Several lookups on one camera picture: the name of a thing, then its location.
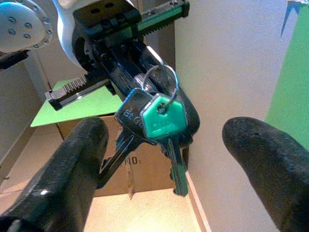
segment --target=white wall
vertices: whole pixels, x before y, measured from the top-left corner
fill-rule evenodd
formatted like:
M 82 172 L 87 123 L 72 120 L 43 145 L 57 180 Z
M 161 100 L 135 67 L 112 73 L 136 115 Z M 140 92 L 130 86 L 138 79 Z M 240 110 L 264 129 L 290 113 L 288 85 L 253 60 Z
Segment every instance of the white wall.
M 0 162 L 41 106 L 22 62 L 0 72 Z
M 275 232 L 271 218 L 221 136 L 235 116 L 265 119 L 292 36 L 280 36 L 286 0 L 191 0 L 176 22 L 176 68 L 201 127 L 189 173 L 213 232 Z

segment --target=cardboard panel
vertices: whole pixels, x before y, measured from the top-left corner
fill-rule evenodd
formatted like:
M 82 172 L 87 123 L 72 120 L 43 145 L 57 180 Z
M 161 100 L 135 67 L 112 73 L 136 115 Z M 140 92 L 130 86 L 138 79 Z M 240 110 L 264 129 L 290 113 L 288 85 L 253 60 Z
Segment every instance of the cardboard panel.
M 101 118 L 109 131 L 109 142 L 104 156 L 107 158 L 114 155 L 115 138 L 121 131 L 121 126 L 114 120 L 113 116 Z M 79 122 L 80 120 L 72 120 L 59 123 L 64 138 Z M 160 147 L 142 144 L 129 155 L 106 186 L 96 191 L 95 196 L 173 188 L 174 182 L 170 179 L 169 173 L 170 160 L 161 153 Z

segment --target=key cover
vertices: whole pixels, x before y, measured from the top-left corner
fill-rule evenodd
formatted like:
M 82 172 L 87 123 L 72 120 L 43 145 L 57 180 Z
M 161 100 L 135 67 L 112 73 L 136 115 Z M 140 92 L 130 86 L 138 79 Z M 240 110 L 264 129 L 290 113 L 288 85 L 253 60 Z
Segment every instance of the key cover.
M 158 108 L 169 101 L 165 95 L 157 94 L 141 112 L 145 134 L 149 139 L 181 133 L 187 127 L 186 112 L 180 101 L 174 101 L 165 113 L 159 113 Z

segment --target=silver key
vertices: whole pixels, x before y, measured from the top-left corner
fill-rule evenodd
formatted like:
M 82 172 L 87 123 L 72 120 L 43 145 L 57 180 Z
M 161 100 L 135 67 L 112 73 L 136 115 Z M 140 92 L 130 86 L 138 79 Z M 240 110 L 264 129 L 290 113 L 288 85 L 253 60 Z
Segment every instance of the silver key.
M 145 137 L 143 124 L 140 119 L 141 110 L 151 99 L 152 95 L 136 88 L 131 91 L 115 114 L 115 120 L 123 126 L 123 129 L 116 138 L 115 154 L 103 164 L 98 188 L 102 188 L 108 182 L 128 155 L 135 151 L 142 143 L 155 145 L 155 142 Z

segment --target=screw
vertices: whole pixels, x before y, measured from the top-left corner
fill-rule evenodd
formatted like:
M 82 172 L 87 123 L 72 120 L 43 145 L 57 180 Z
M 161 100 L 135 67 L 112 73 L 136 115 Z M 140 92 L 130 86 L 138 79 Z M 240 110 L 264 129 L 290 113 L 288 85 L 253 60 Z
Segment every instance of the screw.
M 48 17 L 43 17 L 42 21 L 43 21 L 43 23 L 46 23 L 46 24 L 50 23 Z
M 8 29 L 8 33 L 10 35 L 15 35 L 16 34 L 16 32 L 13 29 Z
M 33 11 L 34 12 L 39 12 L 39 8 L 37 6 L 33 6 Z
M 108 58 L 108 55 L 107 55 L 107 53 L 103 53 L 103 54 L 101 54 L 101 60 L 102 61 L 105 61 L 105 60 L 107 60 L 107 58 Z
M 151 16 L 151 15 L 154 15 L 154 14 L 155 14 L 155 11 L 154 11 L 154 10 L 148 11 L 148 12 L 147 12 L 147 15 L 148 15 L 148 16 Z
M 29 34 L 24 34 L 24 38 L 31 39 L 31 36 Z
M 121 48 L 121 50 L 122 50 L 123 52 L 126 51 L 126 45 L 125 45 L 125 44 L 121 45 L 120 48 Z
M 9 17 L 9 21 L 11 22 L 11 23 L 16 23 L 16 19 L 15 18 L 13 18 L 13 17 Z
M 174 5 L 177 5 L 177 4 L 178 4 L 178 1 L 177 1 L 177 0 L 174 0 L 174 1 L 171 1 L 171 2 L 170 2 L 170 5 L 171 5 L 171 6 L 174 6 Z
M 30 23 L 25 23 L 24 26 L 25 26 L 25 28 L 28 28 L 28 29 L 32 28 L 32 25 Z

